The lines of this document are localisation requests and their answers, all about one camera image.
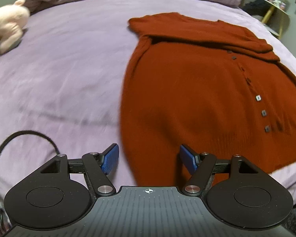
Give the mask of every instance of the bed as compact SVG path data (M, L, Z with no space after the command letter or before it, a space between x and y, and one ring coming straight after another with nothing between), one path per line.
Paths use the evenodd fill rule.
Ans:
M296 76L296 58L258 20L237 8L240 0L27 2L37 13L30 17L21 44L0 56L0 144L15 131L36 130L71 159L118 143L119 163L110 175L117 189L136 185L119 135L123 75L138 41L127 27L130 18L175 11L246 27L266 39ZM52 147L38 137L13 140L0 157L0 196L53 155ZM272 176L296 203L296 163ZM71 178L84 183L81 175Z

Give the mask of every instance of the red cardigan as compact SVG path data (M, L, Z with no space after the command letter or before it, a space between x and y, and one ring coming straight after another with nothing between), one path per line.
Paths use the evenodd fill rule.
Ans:
M270 173L296 161L296 77L244 27L163 13L129 20L121 136L142 186L182 185L179 146L239 153Z

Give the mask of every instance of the stuffed animal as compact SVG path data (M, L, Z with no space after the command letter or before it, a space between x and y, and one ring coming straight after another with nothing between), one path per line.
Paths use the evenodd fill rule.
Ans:
M25 0L17 0L14 4L0 7L0 54L15 48L23 35L23 27L27 24L30 11L22 6Z

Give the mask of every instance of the wooden table leg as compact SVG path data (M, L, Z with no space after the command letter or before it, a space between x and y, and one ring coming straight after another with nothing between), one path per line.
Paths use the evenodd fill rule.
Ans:
M271 8L268 10L268 12L266 13L266 15L261 21L263 24L266 24L269 21L274 9L275 9L275 6L271 6Z
M281 13L281 20L280 20L280 29L278 31L278 39L281 39L283 34L283 25L284 25L284 13Z

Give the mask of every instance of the plush toy arm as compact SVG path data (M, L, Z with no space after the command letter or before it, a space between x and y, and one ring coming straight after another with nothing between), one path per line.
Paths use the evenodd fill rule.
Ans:
M20 43L23 35L22 29L16 23L7 23L0 28L4 33L0 40L0 54L8 52Z

